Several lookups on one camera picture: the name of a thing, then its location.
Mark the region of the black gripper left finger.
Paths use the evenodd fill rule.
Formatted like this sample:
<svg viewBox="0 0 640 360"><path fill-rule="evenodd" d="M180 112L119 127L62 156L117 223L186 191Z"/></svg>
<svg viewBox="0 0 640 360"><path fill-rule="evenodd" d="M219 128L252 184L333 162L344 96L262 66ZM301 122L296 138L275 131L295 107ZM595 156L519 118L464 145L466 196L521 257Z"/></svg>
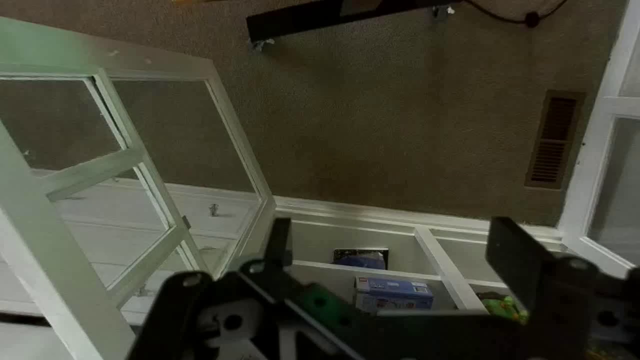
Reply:
<svg viewBox="0 0 640 360"><path fill-rule="evenodd" d="M210 287L206 272L166 278L127 360L217 360L219 353L204 346L197 326Z"/></svg>

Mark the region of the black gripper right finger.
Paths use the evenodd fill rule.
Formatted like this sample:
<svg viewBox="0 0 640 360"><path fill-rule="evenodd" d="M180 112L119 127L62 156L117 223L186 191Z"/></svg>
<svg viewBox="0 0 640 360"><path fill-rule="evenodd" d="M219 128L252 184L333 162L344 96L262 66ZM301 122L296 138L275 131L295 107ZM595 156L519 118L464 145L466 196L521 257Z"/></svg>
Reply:
<svg viewBox="0 0 640 360"><path fill-rule="evenodd" d="M490 220L486 261L528 312L524 355L586 360L600 270L581 257L553 255L507 216Z"/></svg>

